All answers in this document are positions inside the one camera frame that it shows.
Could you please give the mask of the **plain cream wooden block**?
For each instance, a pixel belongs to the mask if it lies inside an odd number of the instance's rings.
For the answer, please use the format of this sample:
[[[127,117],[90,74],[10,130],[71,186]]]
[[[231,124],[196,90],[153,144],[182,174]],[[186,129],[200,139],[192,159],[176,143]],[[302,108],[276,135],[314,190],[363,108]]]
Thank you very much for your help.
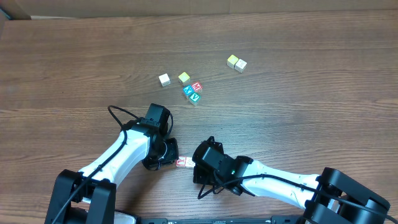
[[[193,169],[195,167],[195,163],[193,162],[191,157],[186,157],[185,167],[189,169]]]

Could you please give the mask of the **red Y wooden block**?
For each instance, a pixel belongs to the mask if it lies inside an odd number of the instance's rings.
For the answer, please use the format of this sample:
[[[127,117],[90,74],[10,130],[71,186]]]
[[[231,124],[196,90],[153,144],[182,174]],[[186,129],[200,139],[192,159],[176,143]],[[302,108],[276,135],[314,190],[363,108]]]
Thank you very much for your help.
[[[175,162],[177,167],[186,167],[187,157],[186,156],[179,156]]]

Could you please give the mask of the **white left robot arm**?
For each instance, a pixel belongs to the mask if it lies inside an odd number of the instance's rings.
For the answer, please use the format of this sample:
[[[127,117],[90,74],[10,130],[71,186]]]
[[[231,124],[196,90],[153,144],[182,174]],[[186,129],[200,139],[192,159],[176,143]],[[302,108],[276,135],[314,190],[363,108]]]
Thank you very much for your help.
[[[159,170],[178,158],[175,138],[164,138],[147,127],[124,126],[117,140],[78,172],[57,176],[46,223],[138,223],[135,215],[116,210],[116,190],[131,169],[142,163]]]

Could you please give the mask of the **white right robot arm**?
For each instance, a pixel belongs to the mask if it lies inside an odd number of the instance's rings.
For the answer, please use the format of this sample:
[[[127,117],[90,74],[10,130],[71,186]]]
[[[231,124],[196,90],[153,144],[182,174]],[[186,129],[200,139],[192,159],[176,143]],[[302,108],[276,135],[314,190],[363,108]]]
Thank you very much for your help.
[[[193,157],[194,183],[211,186],[198,198],[228,190],[235,195],[270,197],[301,208],[301,223],[384,223],[389,202],[339,170],[324,168],[320,175],[277,170],[246,156]]]

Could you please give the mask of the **green V wooden block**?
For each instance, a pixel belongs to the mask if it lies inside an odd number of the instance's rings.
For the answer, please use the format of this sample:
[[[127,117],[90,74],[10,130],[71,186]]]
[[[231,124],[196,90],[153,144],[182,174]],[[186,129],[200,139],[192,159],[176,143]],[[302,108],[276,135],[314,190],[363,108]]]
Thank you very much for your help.
[[[198,102],[201,100],[201,96],[198,93],[192,93],[189,97],[188,100],[191,104],[196,106]]]

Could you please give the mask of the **blue X wooden block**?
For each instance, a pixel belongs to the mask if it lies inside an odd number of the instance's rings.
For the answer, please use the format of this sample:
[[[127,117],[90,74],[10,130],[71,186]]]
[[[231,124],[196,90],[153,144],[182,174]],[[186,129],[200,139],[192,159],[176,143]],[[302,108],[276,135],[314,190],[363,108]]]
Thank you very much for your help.
[[[184,95],[186,98],[189,98],[190,95],[192,95],[194,92],[195,92],[195,91],[193,90],[193,88],[192,88],[191,85],[187,85],[187,86],[183,87],[183,95]]]

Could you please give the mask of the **white picture wooden block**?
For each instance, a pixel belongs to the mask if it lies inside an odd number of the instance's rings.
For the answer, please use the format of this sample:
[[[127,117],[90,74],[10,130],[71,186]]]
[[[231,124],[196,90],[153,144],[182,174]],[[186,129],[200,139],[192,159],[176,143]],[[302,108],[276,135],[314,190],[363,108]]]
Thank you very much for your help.
[[[167,85],[171,84],[170,78],[167,73],[160,75],[159,81],[162,86],[167,86]]]

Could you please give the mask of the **red M wooden block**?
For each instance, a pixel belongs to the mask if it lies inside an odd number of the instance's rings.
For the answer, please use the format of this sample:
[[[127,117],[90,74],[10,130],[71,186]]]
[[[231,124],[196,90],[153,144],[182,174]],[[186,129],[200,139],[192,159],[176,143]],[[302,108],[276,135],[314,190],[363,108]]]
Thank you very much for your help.
[[[203,91],[203,85],[200,82],[193,82],[191,87],[195,93],[201,93]]]

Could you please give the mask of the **yellow top wooden block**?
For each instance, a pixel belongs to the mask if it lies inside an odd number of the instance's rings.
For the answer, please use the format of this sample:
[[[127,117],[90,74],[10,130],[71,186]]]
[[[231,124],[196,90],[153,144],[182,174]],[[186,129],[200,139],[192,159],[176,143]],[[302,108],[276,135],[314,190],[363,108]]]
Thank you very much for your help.
[[[232,55],[230,55],[228,57],[226,64],[227,64],[228,67],[234,69],[234,67],[235,67],[236,63],[238,62],[238,60],[239,59],[237,58],[237,56],[232,54]]]

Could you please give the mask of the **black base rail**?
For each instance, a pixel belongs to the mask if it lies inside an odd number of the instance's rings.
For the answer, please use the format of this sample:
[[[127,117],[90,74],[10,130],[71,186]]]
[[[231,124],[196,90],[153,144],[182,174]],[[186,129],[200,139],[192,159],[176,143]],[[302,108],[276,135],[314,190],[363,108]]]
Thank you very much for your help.
[[[141,218],[121,210],[115,211],[115,223],[137,224],[296,224],[300,215],[274,215],[270,218],[207,218],[207,219],[167,219]]]

